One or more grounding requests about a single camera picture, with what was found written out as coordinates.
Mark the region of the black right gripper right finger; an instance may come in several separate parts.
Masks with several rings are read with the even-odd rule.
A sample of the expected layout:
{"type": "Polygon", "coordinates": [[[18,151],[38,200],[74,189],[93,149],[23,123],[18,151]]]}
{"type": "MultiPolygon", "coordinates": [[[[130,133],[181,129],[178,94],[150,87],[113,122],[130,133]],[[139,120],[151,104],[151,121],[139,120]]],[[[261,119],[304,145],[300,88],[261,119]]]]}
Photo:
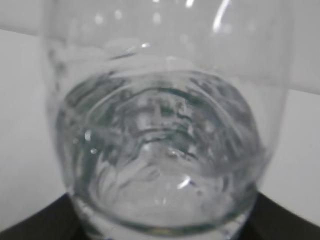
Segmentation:
{"type": "Polygon", "coordinates": [[[241,240],[320,240],[320,228],[259,194],[241,240]]]}

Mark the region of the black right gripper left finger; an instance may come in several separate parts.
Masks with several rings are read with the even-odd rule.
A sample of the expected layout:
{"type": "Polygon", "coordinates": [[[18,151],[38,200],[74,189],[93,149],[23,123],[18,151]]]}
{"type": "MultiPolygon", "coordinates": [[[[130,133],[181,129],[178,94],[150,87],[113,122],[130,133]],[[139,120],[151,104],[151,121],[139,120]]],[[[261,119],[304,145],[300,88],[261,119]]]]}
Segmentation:
{"type": "Polygon", "coordinates": [[[46,208],[0,232],[2,240],[86,240],[67,194],[46,208]]]}

